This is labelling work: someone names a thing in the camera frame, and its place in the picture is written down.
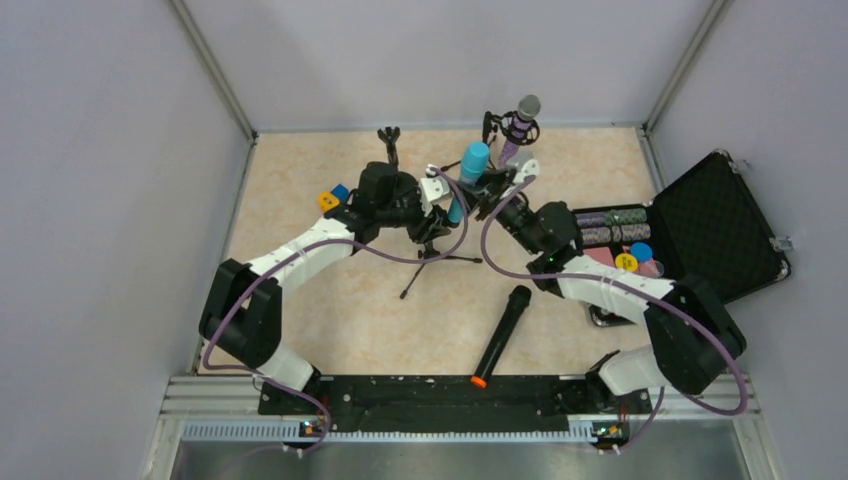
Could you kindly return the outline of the tripod stand with clip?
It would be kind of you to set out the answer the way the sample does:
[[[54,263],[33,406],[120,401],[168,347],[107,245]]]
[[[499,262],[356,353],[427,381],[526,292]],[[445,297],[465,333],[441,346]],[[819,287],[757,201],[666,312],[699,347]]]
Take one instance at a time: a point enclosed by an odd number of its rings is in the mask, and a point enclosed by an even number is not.
[[[480,257],[471,257],[471,256],[463,256],[463,255],[455,255],[455,254],[443,254],[441,251],[437,250],[434,246],[433,241],[427,241],[423,244],[423,248],[418,251],[418,259],[419,260],[429,260],[429,263],[421,263],[413,276],[406,284],[404,289],[399,294],[400,300],[405,300],[408,296],[410,290],[415,284],[416,280],[419,278],[420,274],[424,270],[424,268],[436,261],[461,261],[461,262],[469,262],[473,264],[482,264],[483,259]]]

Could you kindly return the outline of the blue plastic tube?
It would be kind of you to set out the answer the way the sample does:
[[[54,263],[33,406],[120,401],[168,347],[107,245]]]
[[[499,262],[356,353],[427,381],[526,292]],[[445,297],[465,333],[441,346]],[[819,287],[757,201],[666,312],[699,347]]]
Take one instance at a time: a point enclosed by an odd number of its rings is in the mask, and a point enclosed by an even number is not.
[[[489,160],[490,149],[486,143],[482,141],[471,143],[460,161],[457,185],[474,185],[487,169]],[[455,196],[448,210],[448,220],[453,225],[462,222],[463,213],[460,199],[461,196]]]

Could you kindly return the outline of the tripod stand with shock mount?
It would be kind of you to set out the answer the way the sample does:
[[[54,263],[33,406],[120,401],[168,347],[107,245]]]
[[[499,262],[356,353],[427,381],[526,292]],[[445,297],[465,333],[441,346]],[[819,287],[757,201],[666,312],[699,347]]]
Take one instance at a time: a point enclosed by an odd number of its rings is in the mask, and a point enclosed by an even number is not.
[[[492,113],[491,111],[487,111],[483,117],[483,127],[482,127],[482,141],[486,143],[488,146],[491,146],[497,139],[498,136],[502,136],[504,140],[504,136],[501,133],[500,120],[502,115],[497,115]],[[489,164],[492,168],[496,165],[489,161]]]

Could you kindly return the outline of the round base clamp stand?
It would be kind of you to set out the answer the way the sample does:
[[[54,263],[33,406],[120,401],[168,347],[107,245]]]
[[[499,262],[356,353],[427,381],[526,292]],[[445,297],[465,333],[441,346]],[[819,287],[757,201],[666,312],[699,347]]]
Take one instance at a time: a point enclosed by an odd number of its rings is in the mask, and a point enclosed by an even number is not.
[[[378,139],[385,146],[387,162],[393,166],[399,165],[397,141],[400,135],[401,129],[398,126],[386,126],[377,130]]]

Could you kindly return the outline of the purple glitter microphone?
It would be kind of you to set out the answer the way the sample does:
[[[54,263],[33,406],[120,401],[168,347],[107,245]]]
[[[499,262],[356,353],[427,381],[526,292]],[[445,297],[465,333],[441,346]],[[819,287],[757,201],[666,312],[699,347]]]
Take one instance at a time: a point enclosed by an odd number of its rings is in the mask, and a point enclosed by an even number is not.
[[[497,166],[504,167],[522,146],[531,145],[539,136],[536,116],[541,111],[541,101],[534,94],[525,95],[515,110],[501,116],[501,133],[504,144],[498,157]]]

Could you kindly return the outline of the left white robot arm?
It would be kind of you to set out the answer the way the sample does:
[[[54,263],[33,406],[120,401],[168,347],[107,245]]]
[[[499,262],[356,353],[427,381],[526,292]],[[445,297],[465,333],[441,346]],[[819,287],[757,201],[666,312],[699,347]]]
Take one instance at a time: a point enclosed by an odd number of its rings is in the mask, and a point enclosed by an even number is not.
[[[295,391],[315,382],[318,370],[282,340],[284,297],[330,265],[371,252],[383,229],[404,228],[415,244],[451,232],[442,202],[461,190],[430,165],[417,179],[386,162],[370,162],[348,199],[323,213],[303,234],[248,262],[228,259],[215,273],[199,320],[209,347]]]

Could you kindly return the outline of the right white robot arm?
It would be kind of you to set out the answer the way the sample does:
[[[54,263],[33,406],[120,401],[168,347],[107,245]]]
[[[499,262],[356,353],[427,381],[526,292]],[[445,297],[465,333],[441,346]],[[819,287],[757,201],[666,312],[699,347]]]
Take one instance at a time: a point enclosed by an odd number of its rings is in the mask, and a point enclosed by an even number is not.
[[[459,197],[484,222],[481,253],[493,270],[531,280],[542,291],[605,309],[647,329],[648,345],[610,353],[591,370],[602,391],[623,396],[672,387],[695,398],[729,372],[745,397],[737,359],[746,340],[713,288],[697,276],[650,278],[586,255],[577,220],[566,203],[548,202],[532,210],[519,199],[534,178],[532,173],[486,172],[475,185],[460,185]],[[524,275],[492,260],[488,234],[493,224],[534,255]]]

